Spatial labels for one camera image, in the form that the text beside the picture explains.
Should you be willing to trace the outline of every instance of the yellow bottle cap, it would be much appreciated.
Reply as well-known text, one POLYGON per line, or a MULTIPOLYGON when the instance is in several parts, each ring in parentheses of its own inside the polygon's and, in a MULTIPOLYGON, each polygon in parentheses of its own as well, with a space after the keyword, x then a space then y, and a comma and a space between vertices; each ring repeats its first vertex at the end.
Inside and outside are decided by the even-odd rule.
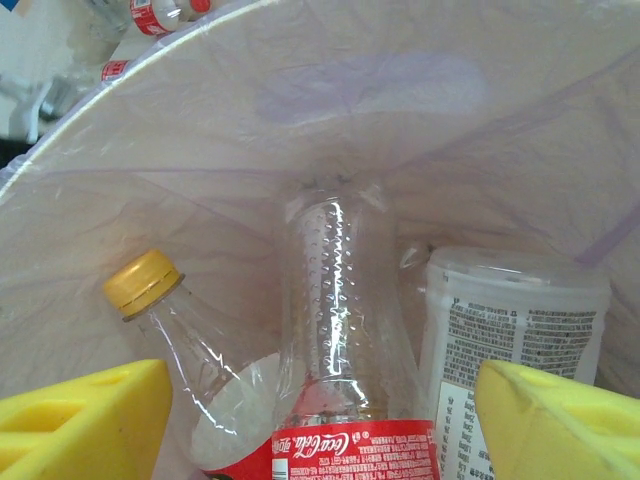
POLYGON ((169 257, 149 250, 107 280, 104 293, 125 320, 162 298, 182 280, 169 257))

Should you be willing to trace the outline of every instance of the red bottle cap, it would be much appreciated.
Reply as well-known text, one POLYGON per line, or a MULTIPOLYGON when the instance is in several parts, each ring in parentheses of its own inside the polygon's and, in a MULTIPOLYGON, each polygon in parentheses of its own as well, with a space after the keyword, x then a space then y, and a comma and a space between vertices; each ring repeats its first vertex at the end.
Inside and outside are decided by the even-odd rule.
POLYGON ((191 0, 191 8, 196 13, 207 13, 211 10, 211 0, 191 0))

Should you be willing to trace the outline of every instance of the trash bin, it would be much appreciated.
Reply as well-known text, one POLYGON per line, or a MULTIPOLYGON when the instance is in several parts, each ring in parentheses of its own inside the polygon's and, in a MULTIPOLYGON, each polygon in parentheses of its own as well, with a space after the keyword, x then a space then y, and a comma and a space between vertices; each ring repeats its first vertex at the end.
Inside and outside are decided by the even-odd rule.
MULTIPOLYGON (((627 0, 265 0, 166 37, 2 172, 0 395, 134 360, 100 286, 149 247, 277 331, 273 198, 312 164, 382 171, 401 236, 603 265, 598 383, 640 395, 639 21, 627 0)), ((172 455, 156 478, 186 477, 172 455)))

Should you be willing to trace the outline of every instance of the yellow plastic piece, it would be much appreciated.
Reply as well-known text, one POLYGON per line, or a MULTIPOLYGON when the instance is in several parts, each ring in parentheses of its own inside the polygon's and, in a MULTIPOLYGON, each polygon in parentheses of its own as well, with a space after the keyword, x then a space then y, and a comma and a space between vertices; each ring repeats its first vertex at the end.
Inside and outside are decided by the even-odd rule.
POLYGON ((104 284, 104 293, 125 317, 140 313, 171 291, 182 275, 160 250, 149 250, 104 284))
POLYGON ((475 402, 496 480, 640 479, 640 400, 491 360, 475 402))
POLYGON ((170 408, 162 360, 0 400, 0 480, 148 480, 170 408))

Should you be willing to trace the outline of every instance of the white trash bin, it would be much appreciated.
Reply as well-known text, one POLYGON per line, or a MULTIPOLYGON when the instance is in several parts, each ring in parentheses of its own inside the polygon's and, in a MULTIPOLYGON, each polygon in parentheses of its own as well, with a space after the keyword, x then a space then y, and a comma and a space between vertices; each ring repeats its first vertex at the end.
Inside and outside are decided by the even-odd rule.
MULTIPOLYGON (((401 235, 603 265, 598 382, 640 396, 639 23, 630 0, 265 0, 166 37, 0 174, 0 396, 133 360, 101 285, 149 247, 277 331, 272 200, 322 159, 382 170, 401 235)), ((175 455, 154 478, 189 475, 175 455)))

